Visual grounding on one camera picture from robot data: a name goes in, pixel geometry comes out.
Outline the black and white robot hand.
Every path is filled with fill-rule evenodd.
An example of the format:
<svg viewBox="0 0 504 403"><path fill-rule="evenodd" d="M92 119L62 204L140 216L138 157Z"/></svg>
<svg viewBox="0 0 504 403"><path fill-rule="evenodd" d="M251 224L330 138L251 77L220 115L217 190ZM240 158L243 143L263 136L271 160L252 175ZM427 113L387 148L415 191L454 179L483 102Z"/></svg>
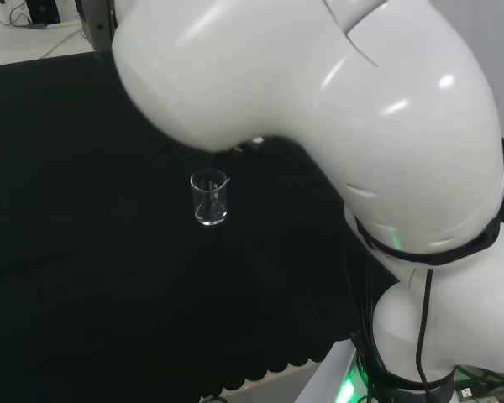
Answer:
<svg viewBox="0 0 504 403"><path fill-rule="evenodd" d="M216 152L213 157L216 159L228 159L237 155L248 155L254 158L260 156L260 149L265 144L265 138L256 137L244 143L237 144L234 147Z"/></svg>

